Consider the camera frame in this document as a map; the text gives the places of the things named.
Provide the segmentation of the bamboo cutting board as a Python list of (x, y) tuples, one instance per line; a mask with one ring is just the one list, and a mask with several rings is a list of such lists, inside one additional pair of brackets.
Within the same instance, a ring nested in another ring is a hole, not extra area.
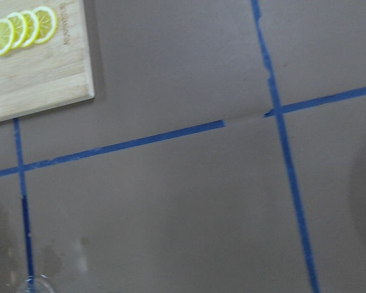
[(39, 6), (58, 19), (44, 44), (0, 56), (0, 122), (94, 98), (83, 1), (0, 1), (0, 19)]

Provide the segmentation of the clear wine glass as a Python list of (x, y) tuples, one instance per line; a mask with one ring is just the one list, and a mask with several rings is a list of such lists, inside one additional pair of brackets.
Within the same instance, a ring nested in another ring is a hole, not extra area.
[(16, 288), (16, 293), (55, 293), (46, 275), (29, 276)]

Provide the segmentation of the lemon slice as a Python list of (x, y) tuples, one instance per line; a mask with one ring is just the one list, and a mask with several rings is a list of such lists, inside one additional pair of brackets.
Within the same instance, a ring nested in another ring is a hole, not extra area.
[(36, 41), (39, 35), (40, 23), (35, 12), (31, 10), (23, 10), (21, 14), (26, 20), (26, 34), (20, 47), (27, 48)]
[(36, 44), (44, 44), (54, 36), (57, 27), (58, 20), (55, 11), (48, 6), (39, 6), (33, 9), (39, 21), (39, 33), (35, 39)]
[(27, 35), (27, 22), (22, 13), (13, 12), (7, 16), (7, 19), (13, 24), (14, 39), (11, 49), (17, 49), (21, 46)]
[(0, 19), (0, 56), (7, 54), (13, 45), (15, 29), (7, 18)]

